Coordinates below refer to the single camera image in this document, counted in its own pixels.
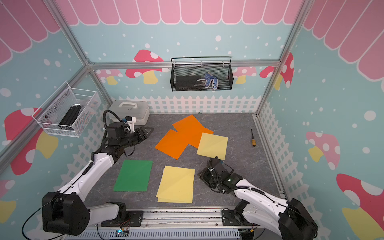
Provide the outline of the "yellow paper sheet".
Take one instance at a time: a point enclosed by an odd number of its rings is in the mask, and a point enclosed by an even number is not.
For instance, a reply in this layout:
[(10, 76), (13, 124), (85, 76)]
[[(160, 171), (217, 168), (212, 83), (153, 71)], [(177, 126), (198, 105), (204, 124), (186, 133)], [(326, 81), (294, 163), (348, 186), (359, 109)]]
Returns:
[(228, 137), (203, 133), (197, 150), (197, 155), (209, 158), (218, 157), (220, 160), (225, 160), (227, 145)]
[(165, 166), (156, 197), (160, 203), (193, 203), (195, 169)]

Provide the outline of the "green paper sheet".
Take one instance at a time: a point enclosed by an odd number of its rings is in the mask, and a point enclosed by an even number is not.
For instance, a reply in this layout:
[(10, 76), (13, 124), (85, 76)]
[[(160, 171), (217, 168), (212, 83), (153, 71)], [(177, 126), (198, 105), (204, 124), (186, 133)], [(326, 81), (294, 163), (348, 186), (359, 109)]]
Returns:
[(153, 161), (125, 160), (117, 177), (114, 192), (146, 192)]

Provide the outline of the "yellow paper sheet bottom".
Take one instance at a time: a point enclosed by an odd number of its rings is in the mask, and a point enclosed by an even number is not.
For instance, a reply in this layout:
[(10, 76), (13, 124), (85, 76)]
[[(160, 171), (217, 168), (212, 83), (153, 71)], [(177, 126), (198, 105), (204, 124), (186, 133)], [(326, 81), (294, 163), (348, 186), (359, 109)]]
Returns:
[(197, 155), (209, 158), (218, 157), (220, 160), (225, 160), (227, 145), (228, 137), (203, 133), (197, 150)]

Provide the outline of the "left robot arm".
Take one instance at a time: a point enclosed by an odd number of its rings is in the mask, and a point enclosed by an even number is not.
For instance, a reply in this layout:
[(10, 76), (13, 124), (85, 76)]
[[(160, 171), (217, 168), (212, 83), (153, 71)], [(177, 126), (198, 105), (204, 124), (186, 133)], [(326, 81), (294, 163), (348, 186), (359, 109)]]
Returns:
[(87, 208), (85, 200), (93, 186), (121, 156), (127, 157), (126, 148), (135, 148), (153, 133), (154, 128), (135, 128), (134, 118), (118, 118), (107, 125), (106, 115), (117, 116), (113, 111), (103, 113), (104, 135), (100, 147), (91, 153), (88, 164), (66, 185), (56, 192), (48, 192), (42, 198), (43, 230), (64, 235), (78, 236), (87, 227), (104, 221), (117, 221), (123, 225), (128, 220), (126, 205), (111, 202)]

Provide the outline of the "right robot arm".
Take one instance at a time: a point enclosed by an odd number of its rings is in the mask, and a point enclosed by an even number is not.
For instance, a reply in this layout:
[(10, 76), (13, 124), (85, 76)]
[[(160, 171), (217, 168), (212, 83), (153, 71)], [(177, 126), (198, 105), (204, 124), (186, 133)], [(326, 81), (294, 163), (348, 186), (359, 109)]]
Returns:
[(199, 178), (213, 192), (240, 199), (234, 215), (240, 223), (264, 227), (284, 240), (313, 240), (318, 226), (302, 202), (275, 197), (252, 185), (218, 157), (209, 159)]

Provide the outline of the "white plastic storage box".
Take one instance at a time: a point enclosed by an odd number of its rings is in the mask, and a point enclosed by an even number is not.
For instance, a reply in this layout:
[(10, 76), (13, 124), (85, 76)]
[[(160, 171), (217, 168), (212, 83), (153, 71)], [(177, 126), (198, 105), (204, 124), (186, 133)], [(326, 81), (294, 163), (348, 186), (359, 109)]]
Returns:
[(149, 105), (144, 101), (116, 100), (109, 110), (120, 119), (124, 119), (126, 116), (135, 117), (135, 126), (146, 125), (150, 115)]

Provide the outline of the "orange paper sheet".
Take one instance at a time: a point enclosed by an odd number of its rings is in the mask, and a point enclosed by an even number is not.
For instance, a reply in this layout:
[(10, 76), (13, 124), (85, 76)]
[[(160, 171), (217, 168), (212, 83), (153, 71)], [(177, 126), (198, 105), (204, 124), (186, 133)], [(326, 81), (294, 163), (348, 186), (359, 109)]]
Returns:
[(155, 149), (178, 160), (187, 146), (188, 141), (184, 139), (183, 135), (174, 130), (169, 130)]
[(205, 128), (193, 115), (174, 123), (173, 127), (182, 135), (189, 145), (195, 148), (199, 147), (203, 133), (214, 133), (212, 130)]

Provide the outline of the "black box in mesh basket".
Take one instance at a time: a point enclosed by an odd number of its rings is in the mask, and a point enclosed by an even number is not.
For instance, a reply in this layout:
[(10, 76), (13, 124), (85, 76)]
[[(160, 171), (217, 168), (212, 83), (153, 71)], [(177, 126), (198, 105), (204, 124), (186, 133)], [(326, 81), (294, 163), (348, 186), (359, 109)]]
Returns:
[(173, 91), (200, 91), (203, 82), (198, 76), (176, 76), (173, 81)]

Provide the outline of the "black item in white basket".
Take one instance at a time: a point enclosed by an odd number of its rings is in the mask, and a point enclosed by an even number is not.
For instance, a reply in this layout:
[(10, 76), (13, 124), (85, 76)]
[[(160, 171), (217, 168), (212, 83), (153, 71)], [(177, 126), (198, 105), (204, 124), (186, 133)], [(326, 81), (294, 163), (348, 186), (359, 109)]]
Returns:
[(60, 121), (58, 125), (59, 129), (67, 130), (67, 131), (73, 130), (72, 125), (76, 121), (81, 109), (82, 109), (82, 106), (79, 104), (72, 105), (67, 111), (67, 113), (65, 114), (65, 116), (63, 117), (63, 119)]

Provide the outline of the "blue white item in basket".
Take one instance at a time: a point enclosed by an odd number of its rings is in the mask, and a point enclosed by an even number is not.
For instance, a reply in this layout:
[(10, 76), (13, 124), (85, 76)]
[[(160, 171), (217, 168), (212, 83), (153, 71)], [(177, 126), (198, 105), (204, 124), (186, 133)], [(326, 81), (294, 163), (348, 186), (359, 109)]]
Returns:
[(211, 73), (206, 73), (202, 79), (198, 79), (197, 81), (206, 89), (212, 88), (213, 90), (217, 90), (219, 87), (219, 79)]

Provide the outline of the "small green circuit board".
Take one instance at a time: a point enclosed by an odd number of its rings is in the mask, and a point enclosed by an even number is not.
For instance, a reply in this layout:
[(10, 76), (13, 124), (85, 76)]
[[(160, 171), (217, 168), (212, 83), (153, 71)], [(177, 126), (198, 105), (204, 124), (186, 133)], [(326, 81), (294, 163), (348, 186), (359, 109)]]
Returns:
[(119, 229), (115, 232), (115, 238), (127, 238), (129, 235), (129, 230)]

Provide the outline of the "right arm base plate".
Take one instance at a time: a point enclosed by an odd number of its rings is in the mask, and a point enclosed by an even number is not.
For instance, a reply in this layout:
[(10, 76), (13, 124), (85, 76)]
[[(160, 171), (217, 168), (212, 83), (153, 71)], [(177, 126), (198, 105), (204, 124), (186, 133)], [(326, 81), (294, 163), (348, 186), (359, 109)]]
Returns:
[(221, 211), (223, 226), (249, 226), (250, 223), (236, 210), (225, 208)]

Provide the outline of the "aluminium front rail frame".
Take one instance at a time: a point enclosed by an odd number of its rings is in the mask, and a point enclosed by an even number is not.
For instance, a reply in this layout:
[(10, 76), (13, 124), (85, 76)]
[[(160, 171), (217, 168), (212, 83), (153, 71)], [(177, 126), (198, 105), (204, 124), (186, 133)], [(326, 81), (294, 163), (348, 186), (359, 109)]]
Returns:
[(66, 240), (245, 240), (254, 234), (274, 232), (254, 224), (249, 226), (223, 226), (221, 208), (181, 208), (142, 210), (140, 227), (123, 227), (129, 230), (127, 238), (115, 238), (119, 227), (87, 228), (77, 236), (65, 236)]

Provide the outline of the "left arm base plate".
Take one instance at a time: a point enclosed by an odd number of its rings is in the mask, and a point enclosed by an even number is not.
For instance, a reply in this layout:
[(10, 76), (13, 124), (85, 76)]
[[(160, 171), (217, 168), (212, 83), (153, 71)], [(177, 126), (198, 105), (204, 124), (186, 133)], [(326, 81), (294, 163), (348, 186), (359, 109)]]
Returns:
[(101, 227), (140, 227), (143, 211), (122, 211), (115, 219), (103, 221)]

